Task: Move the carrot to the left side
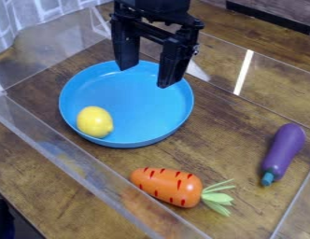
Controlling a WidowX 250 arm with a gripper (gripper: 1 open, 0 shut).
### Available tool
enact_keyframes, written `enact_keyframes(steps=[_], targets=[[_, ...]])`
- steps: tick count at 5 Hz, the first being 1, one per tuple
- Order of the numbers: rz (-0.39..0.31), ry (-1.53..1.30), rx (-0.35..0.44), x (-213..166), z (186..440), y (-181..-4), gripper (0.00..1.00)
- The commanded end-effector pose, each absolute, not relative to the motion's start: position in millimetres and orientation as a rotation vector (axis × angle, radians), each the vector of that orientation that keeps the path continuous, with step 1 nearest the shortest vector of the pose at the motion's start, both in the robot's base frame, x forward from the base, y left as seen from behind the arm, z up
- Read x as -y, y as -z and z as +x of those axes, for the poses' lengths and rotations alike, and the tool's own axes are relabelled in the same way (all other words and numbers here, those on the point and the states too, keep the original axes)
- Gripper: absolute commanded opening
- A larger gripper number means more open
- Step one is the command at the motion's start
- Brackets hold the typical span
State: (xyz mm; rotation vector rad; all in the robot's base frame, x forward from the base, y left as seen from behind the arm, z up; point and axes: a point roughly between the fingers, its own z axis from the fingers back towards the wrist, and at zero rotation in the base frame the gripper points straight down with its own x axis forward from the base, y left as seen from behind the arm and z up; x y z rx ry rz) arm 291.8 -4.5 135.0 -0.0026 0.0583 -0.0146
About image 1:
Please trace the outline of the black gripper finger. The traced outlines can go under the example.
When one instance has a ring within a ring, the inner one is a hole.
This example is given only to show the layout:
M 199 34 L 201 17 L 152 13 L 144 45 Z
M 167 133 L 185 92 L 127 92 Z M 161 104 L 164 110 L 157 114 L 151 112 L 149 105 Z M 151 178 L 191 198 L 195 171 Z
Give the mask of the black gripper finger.
M 164 89 L 181 80 L 189 60 L 197 54 L 197 46 L 197 41 L 176 37 L 164 40 L 157 74 L 160 88 Z
M 115 62 L 121 71 L 139 63 L 140 37 L 128 21 L 111 20 Z

